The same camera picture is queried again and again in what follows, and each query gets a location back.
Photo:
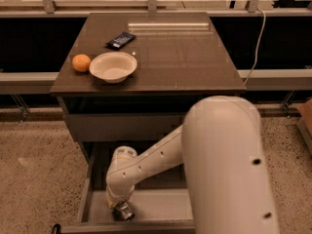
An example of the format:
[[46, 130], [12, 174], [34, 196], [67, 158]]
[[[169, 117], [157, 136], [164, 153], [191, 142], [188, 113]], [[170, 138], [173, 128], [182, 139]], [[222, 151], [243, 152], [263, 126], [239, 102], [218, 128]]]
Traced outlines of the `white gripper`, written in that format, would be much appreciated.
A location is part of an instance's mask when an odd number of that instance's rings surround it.
[[108, 207], [110, 209], [113, 209], [119, 203], [129, 201], [134, 191], [135, 191], [135, 188], [132, 186], [125, 193], [115, 193], [109, 186], [107, 186], [106, 187], [106, 201], [107, 201]]

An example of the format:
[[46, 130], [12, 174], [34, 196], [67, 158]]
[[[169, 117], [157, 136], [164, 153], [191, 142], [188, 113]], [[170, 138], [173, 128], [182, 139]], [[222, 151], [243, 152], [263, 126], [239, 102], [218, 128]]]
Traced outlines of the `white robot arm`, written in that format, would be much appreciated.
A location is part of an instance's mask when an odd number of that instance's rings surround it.
[[117, 148], [106, 175], [110, 208], [142, 180], [182, 164], [196, 234], [280, 234], [261, 140], [261, 119], [241, 97], [208, 97], [141, 154]]

